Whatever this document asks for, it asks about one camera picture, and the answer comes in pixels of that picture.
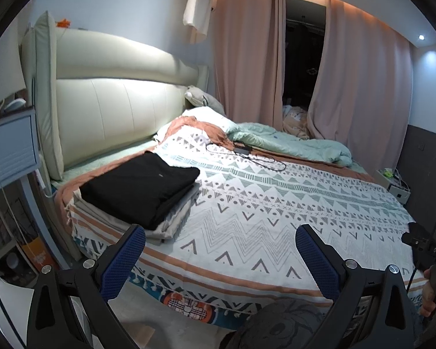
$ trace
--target lampshade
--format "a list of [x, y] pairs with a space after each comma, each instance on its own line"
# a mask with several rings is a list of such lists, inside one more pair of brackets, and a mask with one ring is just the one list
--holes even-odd
[[17, 36], [15, 18], [0, 37], [0, 102], [18, 90], [26, 88], [19, 61]]

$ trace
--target black folded shirt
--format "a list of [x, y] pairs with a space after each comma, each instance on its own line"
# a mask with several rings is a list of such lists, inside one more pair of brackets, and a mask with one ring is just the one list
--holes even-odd
[[145, 152], [79, 189], [83, 200], [111, 216], [155, 230], [199, 174], [197, 168], [169, 166], [157, 154]]

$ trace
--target pink curtain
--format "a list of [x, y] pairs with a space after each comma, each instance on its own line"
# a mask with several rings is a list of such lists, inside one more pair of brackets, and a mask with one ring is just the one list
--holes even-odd
[[282, 129], [285, 0], [217, 0], [216, 95], [235, 122]]
[[409, 42], [370, 14], [328, 0], [323, 54], [308, 112], [312, 135], [345, 144], [371, 175], [394, 168], [411, 99]]

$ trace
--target mint green comforter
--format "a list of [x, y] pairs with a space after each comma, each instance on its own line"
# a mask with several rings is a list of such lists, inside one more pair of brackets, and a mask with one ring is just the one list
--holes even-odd
[[324, 161], [339, 166], [352, 166], [352, 155], [349, 149], [333, 140], [302, 140], [260, 123], [236, 124], [227, 135], [232, 141], [240, 141], [252, 147], [279, 154], [297, 156], [311, 161]]

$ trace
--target nightstand leg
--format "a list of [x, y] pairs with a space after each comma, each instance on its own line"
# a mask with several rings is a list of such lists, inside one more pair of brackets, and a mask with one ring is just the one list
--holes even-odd
[[23, 176], [20, 179], [21, 186], [23, 187], [24, 197], [26, 198], [29, 209], [31, 210], [31, 214], [33, 215], [34, 220], [36, 221], [37, 228], [39, 230], [42, 239], [46, 246], [50, 249], [53, 258], [57, 261], [61, 269], [69, 269], [69, 265], [61, 254], [60, 250], [57, 247], [54, 239], [50, 235], [50, 232], [45, 225], [44, 219], [42, 215], [40, 215], [39, 208], [37, 207], [36, 200], [34, 199], [34, 194], [31, 189], [31, 185], [29, 184], [29, 180], [27, 176]]

